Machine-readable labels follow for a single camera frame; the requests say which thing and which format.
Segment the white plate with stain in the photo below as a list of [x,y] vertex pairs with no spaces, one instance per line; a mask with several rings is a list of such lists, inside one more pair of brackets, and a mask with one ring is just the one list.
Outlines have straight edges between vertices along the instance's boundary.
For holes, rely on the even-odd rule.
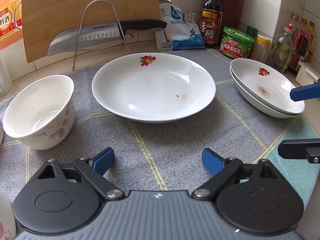
[[294,102],[290,92],[294,84],[272,67],[251,59],[233,59],[230,68],[236,81],[268,107],[288,115],[303,113],[304,101]]

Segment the white oval plate fruit print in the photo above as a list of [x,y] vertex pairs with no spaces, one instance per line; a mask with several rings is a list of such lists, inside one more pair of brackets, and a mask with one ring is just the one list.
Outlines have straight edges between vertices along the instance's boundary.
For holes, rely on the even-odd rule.
[[194,115],[214,99],[213,77],[198,63],[165,53],[136,53],[102,66],[92,81],[96,101],[109,112],[144,123]]

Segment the white plastic seasoning box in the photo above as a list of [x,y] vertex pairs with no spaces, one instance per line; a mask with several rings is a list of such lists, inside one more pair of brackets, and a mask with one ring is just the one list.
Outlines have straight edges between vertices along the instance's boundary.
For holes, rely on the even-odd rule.
[[313,85],[319,80],[319,72],[310,63],[299,61],[298,66],[299,71],[295,80],[300,86]]

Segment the clear glass bottle red cap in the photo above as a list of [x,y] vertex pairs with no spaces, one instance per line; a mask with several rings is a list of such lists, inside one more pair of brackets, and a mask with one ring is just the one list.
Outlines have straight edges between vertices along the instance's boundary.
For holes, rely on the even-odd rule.
[[293,50],[292,27],[286,24],[283,32],[277,35],[271,45],[266,64],[283,73]]

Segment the grey green checked mat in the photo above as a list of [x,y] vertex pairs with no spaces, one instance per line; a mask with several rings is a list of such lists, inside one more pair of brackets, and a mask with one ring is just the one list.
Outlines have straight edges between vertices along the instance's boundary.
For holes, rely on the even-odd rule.
[[129,190],[188,190],[204,183],[209,173],[201,153],[211,148],[244,163],[267,158],[305,203],[313,192],[319,166],[306,160],[285,160],[277,153],[284,139],[316,136],[301,117],[276,119],[252,107],[238,92],[229,73],[229,59],[214,50],[181,51],[179,55],[204,67],[216,83],[213,102],[200,113],[166,124],[144,124],[108,113],[96,102],[91,83],[97,67],[71,74],[75,84],[75,123],[56,147],[35,151],[4,137],[1,145],[1,190],[14,200],[37,169],[50,158],[71,163],[107,147],[116,161],[106,178]]

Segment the red sauce bottle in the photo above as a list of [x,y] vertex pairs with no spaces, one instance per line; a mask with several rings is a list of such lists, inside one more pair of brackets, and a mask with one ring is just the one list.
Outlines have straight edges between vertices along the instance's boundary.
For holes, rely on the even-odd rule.
[[300,55],[298,54],[299,50],[301,49],[304,37],[306,32],[308,31],[305,26],[305,21],[299,22],[299,15],[295,12],[291,14],[291,22],[289,24],[292,27],[292,42],[293,42],[293,51],[291,53],[287,70],[292,74],[297,75],[298,70],[298,61],[300,60]]

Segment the yellow lid spice jar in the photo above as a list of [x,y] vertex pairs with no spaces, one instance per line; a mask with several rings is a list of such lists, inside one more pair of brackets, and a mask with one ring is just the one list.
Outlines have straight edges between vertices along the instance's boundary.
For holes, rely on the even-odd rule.
[[265,63],[269,53],[271,40],[263,35],[258,34],[253,46],[251,59]]

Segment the white bowl faint flowers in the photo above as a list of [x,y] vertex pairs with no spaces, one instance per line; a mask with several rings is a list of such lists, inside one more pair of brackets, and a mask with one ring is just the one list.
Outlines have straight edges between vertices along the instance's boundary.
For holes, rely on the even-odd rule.
[[59,144],[75,120],[74,82],[66,75],[41,78],[21,90],[8,105],[5,133],[33,150]]

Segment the green lid sauce jar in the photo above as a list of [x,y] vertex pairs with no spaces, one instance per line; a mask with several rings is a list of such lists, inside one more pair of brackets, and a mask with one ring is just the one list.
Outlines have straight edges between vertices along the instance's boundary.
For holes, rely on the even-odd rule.
[[246,33],[231,27],[224,27],[220,52],[230,59],[248,58],[254,42],[254,38]]

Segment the white bowl pink flowers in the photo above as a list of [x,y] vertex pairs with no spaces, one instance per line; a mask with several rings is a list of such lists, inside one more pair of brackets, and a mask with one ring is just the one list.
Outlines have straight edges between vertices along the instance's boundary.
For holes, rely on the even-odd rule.
[[16,235],[16,224],[12,208],[5,193],[0,194],[0,238],[13,239]]

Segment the dark vinegar bottle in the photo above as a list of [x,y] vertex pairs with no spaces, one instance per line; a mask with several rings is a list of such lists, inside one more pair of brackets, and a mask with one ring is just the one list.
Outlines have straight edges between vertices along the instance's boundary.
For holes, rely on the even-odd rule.
[[202,6],[199,30],[207,48],[217,44],[223,15],[220,0],[206,0]]

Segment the stack of clear plastic cups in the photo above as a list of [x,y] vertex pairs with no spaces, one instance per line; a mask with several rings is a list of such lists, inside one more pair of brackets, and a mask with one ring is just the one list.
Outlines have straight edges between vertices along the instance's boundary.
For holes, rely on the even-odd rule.
[[13,83],[4,63],[0,61],[0,91],[1,95],[5,95],[13,88]]

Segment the white blue salt bag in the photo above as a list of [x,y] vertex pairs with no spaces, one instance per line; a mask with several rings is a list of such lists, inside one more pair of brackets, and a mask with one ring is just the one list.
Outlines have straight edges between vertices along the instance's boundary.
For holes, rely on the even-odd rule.
[[198,25],[185,19],[185,14],[171,3],[160,4],[165,29],[155,32],[157,49],[171,51],[204,49]]

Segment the orange cooking wine jug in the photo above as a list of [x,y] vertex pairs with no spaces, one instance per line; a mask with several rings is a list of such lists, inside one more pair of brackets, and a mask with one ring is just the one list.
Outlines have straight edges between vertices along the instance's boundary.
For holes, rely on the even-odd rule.
[[[23,38],[22,30],[16,28],[14,11],[22,0],[1,0],[1,50]],[[22,5],[16,10],[16,25],[22,27]]]

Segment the bamboo cutting board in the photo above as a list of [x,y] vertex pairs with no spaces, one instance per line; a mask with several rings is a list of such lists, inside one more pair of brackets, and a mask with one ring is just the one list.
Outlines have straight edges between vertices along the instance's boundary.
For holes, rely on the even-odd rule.
[[160,19],[159,0],[22,0],[27,62],[47,55],[63,31],[116,20]]

